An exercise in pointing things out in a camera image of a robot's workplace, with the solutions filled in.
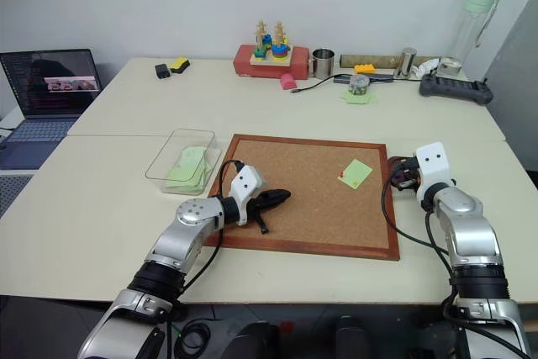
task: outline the green sticky note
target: green sticky note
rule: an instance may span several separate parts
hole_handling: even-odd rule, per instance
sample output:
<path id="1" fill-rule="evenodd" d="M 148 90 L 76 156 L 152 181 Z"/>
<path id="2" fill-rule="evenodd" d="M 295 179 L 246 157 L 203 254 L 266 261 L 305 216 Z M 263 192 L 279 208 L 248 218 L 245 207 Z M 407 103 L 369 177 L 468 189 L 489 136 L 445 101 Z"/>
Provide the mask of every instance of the green sticky note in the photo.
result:
<path id="1" fill-rule="evenodd" d="M 359 188 L 364 180 L 372 172 L 372 169 L 366 164 L 353 159 L 350 165 L 338 176 L 338 179 L 353 189 Z"/>
<path id="2" fill-rule="evenodd" d="M 377 102 L 375 94 L 355 95 L 348 91 L 343 92 L 340 98 L 343 98 L 348 104 L 370 104 Z"/>
<path id="3" fill-rule="evenodd" d="M 195 188 L 205 183 L 210 165 L 204 159 L 205 147 L 191 146 L 182 150 L 176 165 L 166 176 L 165 187 Z"/>

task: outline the black eraser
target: black eraser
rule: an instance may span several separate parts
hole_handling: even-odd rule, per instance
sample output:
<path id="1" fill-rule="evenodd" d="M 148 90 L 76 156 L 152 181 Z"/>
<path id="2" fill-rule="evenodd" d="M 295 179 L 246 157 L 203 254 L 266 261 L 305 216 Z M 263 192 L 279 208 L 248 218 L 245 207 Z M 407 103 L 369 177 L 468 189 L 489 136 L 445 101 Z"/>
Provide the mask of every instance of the black eraser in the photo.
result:
<path id="1" fill-rule="evenodd" d="M 170 77 L 170 71 L 168 70 L 168 66 L 166 66 L 166 63 L 155 65 L 155 72 L 157 74 L 157 77 L 159 77 L 160 79 Z"/>

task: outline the yellow block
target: yellow block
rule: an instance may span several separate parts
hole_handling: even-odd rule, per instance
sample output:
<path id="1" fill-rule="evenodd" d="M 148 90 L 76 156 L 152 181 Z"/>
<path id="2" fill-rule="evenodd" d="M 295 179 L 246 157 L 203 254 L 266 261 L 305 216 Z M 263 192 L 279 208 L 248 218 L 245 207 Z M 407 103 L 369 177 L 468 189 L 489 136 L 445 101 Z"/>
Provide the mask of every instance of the yellow block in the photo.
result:
<path id="1" fill-rule="evenodd" d="M 171 69 L 179 69 L 180 67 L 182 67 L 182 65 L 188 61 L 187 58 L 177 58 L 175 61 L 172 62 L 172 64 L 170 65 L 170 68 Z"/>
<path id="2" fill-rule="evenodd" d="M 355 73 L 373 73 L 376 68 L 372 63 L 366 63 L 364 65 L 355 65 Z"/>

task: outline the metal cup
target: metal cup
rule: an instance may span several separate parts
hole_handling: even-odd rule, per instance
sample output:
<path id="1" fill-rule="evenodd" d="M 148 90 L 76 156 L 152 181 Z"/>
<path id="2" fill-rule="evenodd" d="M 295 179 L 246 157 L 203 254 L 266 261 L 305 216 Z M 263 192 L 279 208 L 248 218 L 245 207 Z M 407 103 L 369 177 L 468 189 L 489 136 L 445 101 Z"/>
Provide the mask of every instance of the metal cup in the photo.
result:
<path id="1" fill-rule="evenodd" d="M 319 48 L 312 52 L 312 67 L 314 77 L 326 79 L 333 74 L 333 65 L 335 64 L 335 53 L 332 50 Z"/>

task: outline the remote control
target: remote control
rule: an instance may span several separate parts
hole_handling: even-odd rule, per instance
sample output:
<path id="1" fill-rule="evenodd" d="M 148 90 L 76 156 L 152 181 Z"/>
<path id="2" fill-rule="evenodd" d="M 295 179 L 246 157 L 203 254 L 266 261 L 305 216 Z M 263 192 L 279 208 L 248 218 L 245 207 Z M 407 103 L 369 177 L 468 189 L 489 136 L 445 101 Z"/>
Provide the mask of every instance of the remote control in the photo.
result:
<path id="1" fill-rule="evenodd" d="M 465 82 L 446 77 L 436 77 L 430 74 L 422 76 L 419 88 L 420 94 L 429 96 L 446 96 L 474 100 L 479 105 L 485 105 L 493 100 L 493 93 L 486 81 Z"/>

